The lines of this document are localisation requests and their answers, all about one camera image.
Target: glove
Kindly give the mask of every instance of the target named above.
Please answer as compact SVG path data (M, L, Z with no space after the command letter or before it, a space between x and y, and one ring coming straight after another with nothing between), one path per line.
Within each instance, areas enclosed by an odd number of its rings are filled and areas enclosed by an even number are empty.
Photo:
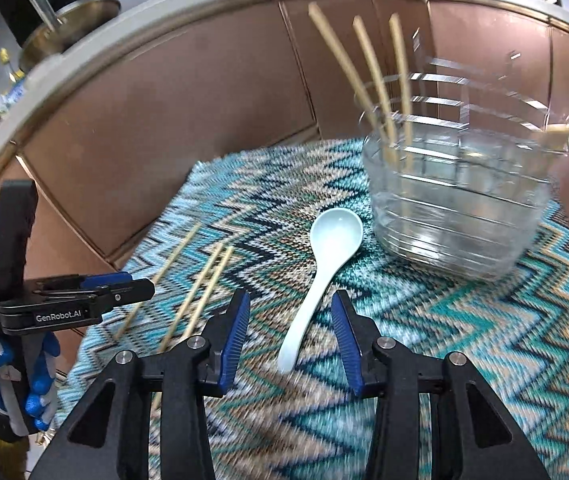
M38 430L45 431L58 406L54 384L55 358L60 355L60 344L52 332L47 332L41 341L41 348L34 363L30 381L30 393L24 410L34 418ZM20 372L10 363L14 351L7 341L0 338L0 414L8 416L11 430L17 436L28 434L20 412L20 407L13 391L11 381L20 380Z

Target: stainless steel pot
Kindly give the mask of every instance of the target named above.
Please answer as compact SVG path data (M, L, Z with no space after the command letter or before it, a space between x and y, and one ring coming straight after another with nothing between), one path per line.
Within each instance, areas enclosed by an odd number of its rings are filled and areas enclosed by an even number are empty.
M44 22L24 43L20 68L26 73L44 58L60 54L120 13L118 0L78 0L55 12L48 0L29 0Z

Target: wooden stick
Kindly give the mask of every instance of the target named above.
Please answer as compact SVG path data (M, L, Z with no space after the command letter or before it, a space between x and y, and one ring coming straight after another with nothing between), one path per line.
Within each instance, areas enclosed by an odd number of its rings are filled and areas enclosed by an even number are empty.
M404 48L404 38L402 36L402 25L401 18L398 13L391 15L389 19L389 30L391 30L391 39L393 41L393 49L396 54L396 65L398 68L398 75L400 76L401 82L401 106L402 114L405 116L412 115L411 111L411 86L409 86L409 80L407 78L407 73L409 72L409 66L407 64L407 52ZM413 130L411 121L405 120L404 123L404 133L405 133L405 146L411 145L413 143ZM407 153L407 166L409 167L409 172L413 169L413 154Z
M395 146L395 144L398 143L398 134L396 133L396 126L391 118L391 105L389 104L389 94L387 93L385 82L383 81L383 72L380 70L378 58L375 55L375 50L373 50L373 45L371 44L371 40L367 34L367 28L365 27L363 19L360 16L356 16L354 18L353 25L358 41L360 42L360 47L362 47L363 54L365 54L367 65L369 65L369 72L371 72L376 92L378 92L380 105L383 108L383 113L385 114L387 138L383 139L383 157L387 164L391 164L391 167L396 170L398 164L398 152L395 148L390 148L390 145Z
M325 40L325 43L327 43L330 51L336 57L336 61L338 61L342 72L345 73L347 79L349 80L349 83L351 83L351 86L354 89L354 92L356 93L356 96L358 97L362 108L365 110L365 115L367 116L371 127L374 130L379 130L380 125L375 118L373 103L369 98L367 89L365 88L362 79L360 79L360 76L358 75L356 67L351 61L349 54L347 54L347 51L345 50L343 44L340 43L340 40L338 40L335 31L331 25L329 25L329 21L327 21L327 17L321 11L321 8L316 2L311 2L309 4L309 17L315 24L322 38Z
M169 343L169 341L171 341L171 337L173 336L173 333L176 331L176 327L178 326L178 323L180 322L180 320L184 316L184 313L186 312L186 310L189 308L189 305L191 304L194 297L196 296L198 289L200 288L200 285L202 285L202 282L206 278L207 274L209 274L209 271L213 267L213 264L215 264L215 261L218 259L218 255L222 251L222 247L223 247L222 242L220 242L215 247L212 255L209 257L209 260L207 260L207 263L205 264L204 269L202 269L202 272L200 272L200 275L198 276L197 280L194 282L194 285L191 287L191 290L186 295L186 298L184 298L184 301L180 305L180 308L178 309L178 311L176 312L176 315L173 318L173 322L171 322L171 325L169 326L167 333L165 334L164 338L162 339L162 342L160 343L160 345L158 346L158 353L164 352L167 349L168 343Z
M229 246L225 251L224 256L222 256L220 264L216 267L215 271L213 272L213 276L211 277L211 280L209 281L209 284L207 285L207 288L205 289L202 298L200 298L200 301L198 302L198 305L196 306L194 313L191 315L191 320L189 320L189 325L187 325L186 329L184 329L184 333L182 334L182 337L180 338L178 344L182 343L185 339L189 339L191 337L191 334L193 333L194 328L198 323L198 319L200 318L200 314L202 314L204 307L209 301L209 297L211 296L211 293L213 292L216 283L218 283L218 279L220 278L220 275L222 274L224 268L227 266L227 262L229 262L229 259L231 258L232 254L233 254L233 246ZM151 413L153 413L160 407L161 401L162 401L162 392L158 392L153 397L153 403L151 404Z
M200 229L200 227L202 227L202 224L200 224L200 222L196 222L196 225L194 225L191 228L191 231L189 231L186 234L186 236L180 242L178 247L176 247L174 249L174 251L171 253L171 255L167 258L167 261L162 266L162 269L160 269L156 273L156 275L153 277L153 279L151 280L153 282L153 285L158 285L158 282L162 279L162 276L164 276L165 272L167 272L167 269L171 266L171 264L178 257L178 254L180 254L182 252L182 250L184 249L184 247L189 243L189 240L191 240L191 238L194 237L194 235ZM122 337L122 334L124 334L124 332L126 332L126 330L129 328L129 325L131 324L133 318L135 318L136 314L138 314L138 311L139 311L139 309L143 303L144 303L144 301L140 301L140 302L136 303L135 305L133 305L132 311L127 315L126 319L124 320L124 323L120 327L120 330L118 330L118 332L116 333L116 336L115 336L116 341L118 341Z

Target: zigzag patterned tablecloth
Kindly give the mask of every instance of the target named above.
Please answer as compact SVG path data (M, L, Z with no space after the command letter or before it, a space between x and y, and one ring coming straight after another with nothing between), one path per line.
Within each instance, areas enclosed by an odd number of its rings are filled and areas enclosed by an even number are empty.
M356 309L371 316L383 335L414 351L443 357L459 350L470 356L551 477L568 479L569 227L558 203L549 202L534 247L499 282L442 276L389 256L376 242L361 148L361 140L325 141L196 164L125 269L136 278L151 278L196 219L204 227L119 343L113 335L126 309L87 331L60 391L58 423L117 351L154 351L223 240L236 250L204 319L238 286L251 292L251 319L234 389L206 402L218 480L362 478L375 400L349 393L329 312L337 288L349 291ZM275 367L277 351L315 272L308 231L322 210L334 206L360 215L365 240L329 287L295 371L282 376ZM422 478L429 476L427 435L425 429ZM158 440L154 414L149 444L154 479L160 477Z

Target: white ceramic spoon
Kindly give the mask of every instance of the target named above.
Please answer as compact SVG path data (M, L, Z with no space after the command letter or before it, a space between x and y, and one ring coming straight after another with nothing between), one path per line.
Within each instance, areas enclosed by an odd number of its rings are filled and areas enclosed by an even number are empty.
M280 373L293 370L307 325L334 274L353 256L363 241L360 217L337 207L322 213L309 231L311 249L316 258L316 277L303 304L298 309L280 347L277 366Z

